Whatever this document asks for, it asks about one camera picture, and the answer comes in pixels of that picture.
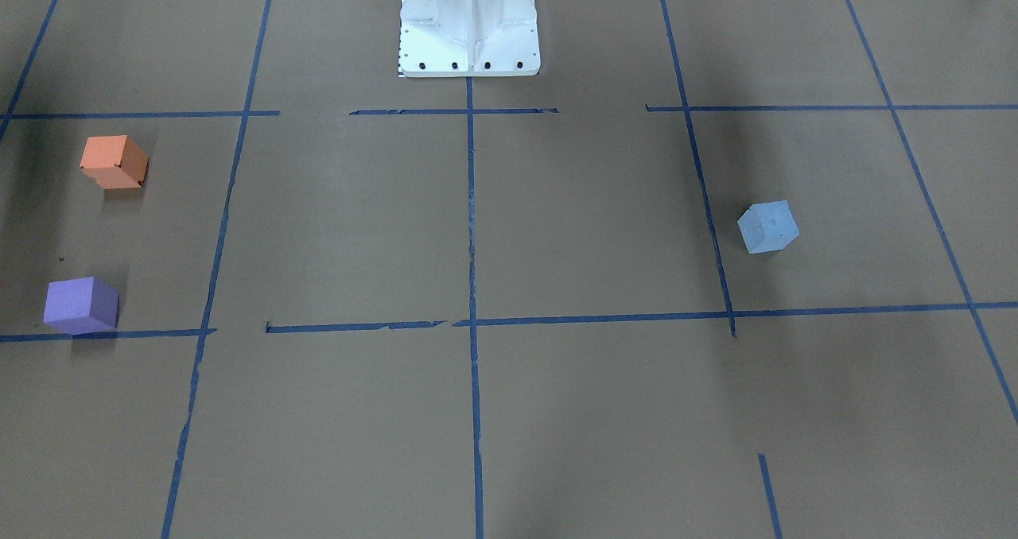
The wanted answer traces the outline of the light blue foam block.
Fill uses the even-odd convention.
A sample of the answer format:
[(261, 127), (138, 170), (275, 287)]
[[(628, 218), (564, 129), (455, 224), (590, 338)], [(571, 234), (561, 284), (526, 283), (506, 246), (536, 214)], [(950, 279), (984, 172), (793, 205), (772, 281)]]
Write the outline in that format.
[(737, 225), (752, 255), (784, 250), (800, 236), (787, 200), (753, 204), (739, 217)]

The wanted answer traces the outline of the orange foam block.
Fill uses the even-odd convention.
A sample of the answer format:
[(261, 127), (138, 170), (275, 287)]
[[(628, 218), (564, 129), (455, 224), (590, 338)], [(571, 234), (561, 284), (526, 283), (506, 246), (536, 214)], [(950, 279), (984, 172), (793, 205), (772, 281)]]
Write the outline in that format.
[(149, 155), (127, 134), (86, 140), (79, 170), (103, 190), (138, 190), (146, 181)]

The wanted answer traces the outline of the purple foam block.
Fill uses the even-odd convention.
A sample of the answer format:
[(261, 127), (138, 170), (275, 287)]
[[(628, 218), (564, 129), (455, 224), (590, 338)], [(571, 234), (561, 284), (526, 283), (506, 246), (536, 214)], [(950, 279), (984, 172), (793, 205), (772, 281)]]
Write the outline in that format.
[(105, 332), (117, 326), (118, 301), (117, 290), (95, 276), (54, 281), (41, 322), (65, 334)]

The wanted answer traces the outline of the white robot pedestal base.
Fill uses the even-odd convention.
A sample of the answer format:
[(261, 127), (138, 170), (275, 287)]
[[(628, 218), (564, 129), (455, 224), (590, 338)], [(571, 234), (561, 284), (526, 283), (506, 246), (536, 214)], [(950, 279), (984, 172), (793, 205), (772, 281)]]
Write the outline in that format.
[(398, 74), (535, 76), (538, 0), (401, 0)]

